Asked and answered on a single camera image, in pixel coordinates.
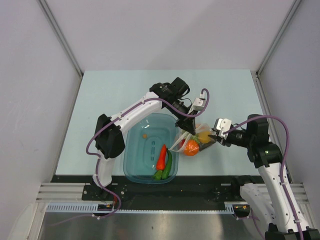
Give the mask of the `clear zip top bag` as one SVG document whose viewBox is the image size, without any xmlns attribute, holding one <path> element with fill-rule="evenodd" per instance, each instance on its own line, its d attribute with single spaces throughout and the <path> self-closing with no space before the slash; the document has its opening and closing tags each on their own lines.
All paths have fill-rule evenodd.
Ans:
<svg viewBox="0 0 320 240">
<path fill-rule="evenodd" d="M 210 137 L 211 135 L 213 135 L 213 130 L 208 124 L 196 124 L 194 135 L 185 130 L 178 132 L 169 150 L 193 157 L 216 143 L 216 141 Z"/>
</svg>

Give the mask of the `red apple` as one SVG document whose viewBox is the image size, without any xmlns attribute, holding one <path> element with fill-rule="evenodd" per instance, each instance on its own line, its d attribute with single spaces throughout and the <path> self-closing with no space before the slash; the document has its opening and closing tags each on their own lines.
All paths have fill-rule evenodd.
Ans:
<svg viewBox="0 0 320 240">
<path fill-rule="evenodd" d="M 184 144 L 185 144 L 186 139 L 182 139 L 179 143 L 180 148 L 183 148 Z"/>
</svg>

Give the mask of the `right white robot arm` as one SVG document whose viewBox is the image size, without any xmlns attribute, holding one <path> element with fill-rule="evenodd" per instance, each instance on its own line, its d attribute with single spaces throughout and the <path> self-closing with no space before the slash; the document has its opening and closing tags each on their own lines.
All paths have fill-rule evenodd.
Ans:
<svg viewBox="0 0 320 240">
<path fill-rule="evenodd" d="M 249 175 L 235 177 L 231 196 L 245 200 L 254 220 L 263 227 L 266 240 L 318 240 L 320 232 L 312 228 L 294 197 L 286 175 L 288 147 L 284 152 L 270 141 L 269 119 L 284 122 L 272 115 L 251 114 L 240 124 L 227 118 L 218 118 L 210 135 L 223 146 L 245 148 L 247 156 L 258 170 L 270 199 L 263 196 Z"/>
</svg>

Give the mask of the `orange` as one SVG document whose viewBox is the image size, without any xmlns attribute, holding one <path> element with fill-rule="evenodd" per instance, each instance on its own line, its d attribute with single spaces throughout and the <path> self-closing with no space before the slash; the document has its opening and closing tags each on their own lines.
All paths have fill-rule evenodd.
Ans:
<svg viewBox="0 0 320 240">
<path fill-rule="evenodd" d="M 190 139 L 187 141 L 184 147 L 183 153 L 186 156 L 192 157 L 192 156 L 195 156 L 199 151 L 200 151 L 199 144 L 194 140 Z"/>
</svg>

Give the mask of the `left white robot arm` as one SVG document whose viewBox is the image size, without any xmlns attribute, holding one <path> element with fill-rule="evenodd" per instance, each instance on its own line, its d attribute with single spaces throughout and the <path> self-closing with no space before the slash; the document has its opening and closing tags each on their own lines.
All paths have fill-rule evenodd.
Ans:
<svg viewBox="0 0 320 240">
<path fill-rule="evenodd" d="M 93 194 L 98 199 L 105 200 L 110 196 L 108 185 L 112 182 L 115 158 L 125 149 L 124 134 L 145 117 L 167 108 L 177 117 L 176 127 L 190 134 L 196 133 L 195 118 L 190 115 L 197 111 L 182 102 L 182 97 L 189 92 L 190 87 L 179 77 L 171 83 L 155 83 L 140 100 L 123 111 L 113 116 L 102 114 L 98 117 L 94 134 L 98 168 L 92 176 L 96 184 Z"/>
</svg>

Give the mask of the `green star fruit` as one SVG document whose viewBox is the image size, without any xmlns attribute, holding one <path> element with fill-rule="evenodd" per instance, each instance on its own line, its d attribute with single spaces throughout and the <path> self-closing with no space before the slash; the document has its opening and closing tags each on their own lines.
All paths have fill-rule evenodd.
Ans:
<svg viewBox="0 0 320 240">
<path fill-rule="evenodd" d="M 198 144 L 200 143 L 199 138 L 198 138 L 197 135 L 193 135 L 190 139 L 195 141 L 195 142 L 197 142 Z"/>
</svg>

